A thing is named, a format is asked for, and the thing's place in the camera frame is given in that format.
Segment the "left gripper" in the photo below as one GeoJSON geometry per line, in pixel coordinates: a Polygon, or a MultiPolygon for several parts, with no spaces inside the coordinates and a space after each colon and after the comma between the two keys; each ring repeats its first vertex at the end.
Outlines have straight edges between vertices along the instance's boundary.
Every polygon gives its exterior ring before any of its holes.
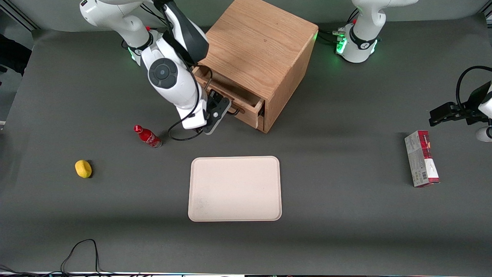
{"type": "Polygon", "coordinates": [[[462,102],[460,99],[460,88],[457,88],[457,105],[454,102],[446,102],[443,105],[429,112],[429,126],[434,127],[438,124],[459,121],[465,119],[467,125],[473,125],[479,122],[489,123],[491,115],[486,115],[479,110],[479,106],[486,101],[491,100],[491,82],[480,86],[471,92],[467,101],[462,102]]]}

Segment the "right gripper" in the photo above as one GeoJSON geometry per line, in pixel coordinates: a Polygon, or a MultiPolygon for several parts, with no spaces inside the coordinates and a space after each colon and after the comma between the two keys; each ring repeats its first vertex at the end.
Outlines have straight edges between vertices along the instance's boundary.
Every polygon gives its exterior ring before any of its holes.
{"type": "Polygon", "coordinates": [[[231,101],[214,89],[209,90],[208,97],[206,94],[201,94],[198,102],[196,101],[197,96],[197,94],[179,94],[176,97],[176,109],[180,116],[180,124],[184,129],[206,126],[207,101],[216,104],[215,112],[217,114],[226,114],[231,107],[231,101]]]}

